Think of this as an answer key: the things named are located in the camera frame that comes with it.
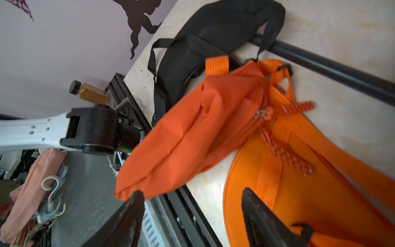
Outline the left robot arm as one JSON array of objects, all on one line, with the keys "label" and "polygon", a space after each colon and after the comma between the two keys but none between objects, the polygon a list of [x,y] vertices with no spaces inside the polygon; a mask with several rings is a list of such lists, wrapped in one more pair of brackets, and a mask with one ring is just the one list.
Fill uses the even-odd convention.
[{"label": "left robot arm", "polygon": [[131,152],[144,137],[140,127],[121,123],[120,115],[106,105],[48,118],[1,120],[1,151],[54,148],[110,155]]}]

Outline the black clothes rack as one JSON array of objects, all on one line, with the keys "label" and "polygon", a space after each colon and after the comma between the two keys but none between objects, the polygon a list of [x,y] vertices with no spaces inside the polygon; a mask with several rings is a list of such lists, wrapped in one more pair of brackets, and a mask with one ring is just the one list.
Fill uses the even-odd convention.
[{"label": "black clothes rack", "polygon": [[282,41],[275,41],[268,51],[383,103],[395,105],[395,84],[390,81]]}]

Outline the dark orange backpack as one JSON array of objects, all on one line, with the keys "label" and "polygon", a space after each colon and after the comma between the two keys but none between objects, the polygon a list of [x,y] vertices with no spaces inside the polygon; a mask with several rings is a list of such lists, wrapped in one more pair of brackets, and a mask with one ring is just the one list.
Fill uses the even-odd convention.
[{"label": "dark orange backpack", "polygon": [[217,165],[270,120],[312,110],[309,101],[270,102],[275,81],[288,77],[286,69],[280,61],[266,60],[207,75],[133,149],[118,174],[115,198],[172,192]]}]

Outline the brown bottle black cap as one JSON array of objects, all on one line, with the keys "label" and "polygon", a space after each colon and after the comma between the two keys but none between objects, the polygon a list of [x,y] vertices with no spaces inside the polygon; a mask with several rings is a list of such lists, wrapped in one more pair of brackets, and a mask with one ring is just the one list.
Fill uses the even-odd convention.
[{"label": "brown bottle black cap", "polygon": [[96,105],[106,105],[110,101],[110,95],[104,90],[77,80],[71,83],[69,93]]}]

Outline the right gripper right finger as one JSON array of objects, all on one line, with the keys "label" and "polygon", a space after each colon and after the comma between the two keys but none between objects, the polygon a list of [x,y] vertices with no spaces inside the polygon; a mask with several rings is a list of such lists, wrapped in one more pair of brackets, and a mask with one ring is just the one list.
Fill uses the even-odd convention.
[{"label": "right gripper right finger", "polygon": [[242,193],[242,212],[251,247],[307,247],[313,235],[308,224],[294,234],[250,189]]}]

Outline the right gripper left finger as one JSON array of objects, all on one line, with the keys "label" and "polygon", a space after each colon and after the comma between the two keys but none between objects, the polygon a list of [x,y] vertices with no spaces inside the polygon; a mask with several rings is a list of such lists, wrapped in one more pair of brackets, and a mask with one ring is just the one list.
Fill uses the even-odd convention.
[{"label": "right gripper left finger", "polygon": [[83,247],[136,247],[141,235],[145,198],[135,191]]}]

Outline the orange bag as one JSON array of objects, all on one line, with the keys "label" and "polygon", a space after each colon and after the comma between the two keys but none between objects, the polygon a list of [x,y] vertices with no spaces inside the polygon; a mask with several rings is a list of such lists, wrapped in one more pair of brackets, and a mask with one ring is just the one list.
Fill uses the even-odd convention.
[{"label": "orange bag", "polygon": [[278,60],[249,62],[242,67],[261,79],[267,96],[267,125],[236,154],[223,196],[229,244],[249,241],[241,208],[242,192],[250,188],[293,233],[306,223],[314,247],[392,247],[395,225],[374,205],[395,210],[395,183],[386,175],[344,152],[326,139],[297,107],[292,87],[276,89],[289,79]]}]

